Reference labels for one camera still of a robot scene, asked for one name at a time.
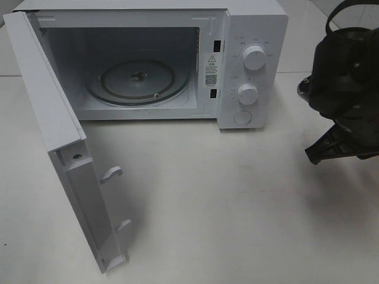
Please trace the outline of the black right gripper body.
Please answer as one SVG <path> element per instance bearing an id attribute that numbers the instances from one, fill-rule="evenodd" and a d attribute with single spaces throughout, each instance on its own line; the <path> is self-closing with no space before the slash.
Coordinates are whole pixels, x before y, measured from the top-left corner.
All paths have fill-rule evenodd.
<path id="1" fill-rule="evenodd" d="M 378 156 L 378 104 L 355 104 L 333 120 L 350 156 L 361 160 Z"/>

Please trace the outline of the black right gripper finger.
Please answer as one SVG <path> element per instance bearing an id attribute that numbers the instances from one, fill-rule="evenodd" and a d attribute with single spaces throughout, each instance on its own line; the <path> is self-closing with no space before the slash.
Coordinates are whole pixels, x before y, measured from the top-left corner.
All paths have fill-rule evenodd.
<path id="1" fill-rule="evenodd" d="M 334 125 L 313 145 L 306 148 L 305 153 L 310 162 L 317 165 L 323 160 L 357 156 L 359 148 L 347 139 L 337 125 Z"/>

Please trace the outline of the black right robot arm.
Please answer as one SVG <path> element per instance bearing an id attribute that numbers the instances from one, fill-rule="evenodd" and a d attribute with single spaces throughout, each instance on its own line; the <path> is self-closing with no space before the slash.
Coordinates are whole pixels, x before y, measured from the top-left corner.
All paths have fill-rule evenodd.
<path id="1" fill-rule="evenodd" d="M 305 150 L 309 160 L 378 155 L 378 30 L 343 28 L 317 45 L 297 93 L 333 126 Z"/>

